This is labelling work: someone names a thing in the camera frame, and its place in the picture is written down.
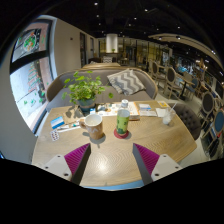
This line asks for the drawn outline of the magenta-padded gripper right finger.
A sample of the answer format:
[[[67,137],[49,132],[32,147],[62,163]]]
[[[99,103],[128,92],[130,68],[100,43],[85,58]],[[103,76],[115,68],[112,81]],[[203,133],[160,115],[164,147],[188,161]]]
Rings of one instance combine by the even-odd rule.
[[[145,185],[182,169],[182,167],[167,154],[158,155],[136,143],[133,144],[133,155]]]

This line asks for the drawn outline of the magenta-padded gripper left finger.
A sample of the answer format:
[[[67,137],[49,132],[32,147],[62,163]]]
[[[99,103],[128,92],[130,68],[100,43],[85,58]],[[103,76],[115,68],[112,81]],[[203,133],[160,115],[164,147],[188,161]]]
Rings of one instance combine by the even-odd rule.
[[[43,166],[43,169],[79,185],[90,154],[91,145],[87,143],[66,155],[57,154]]]

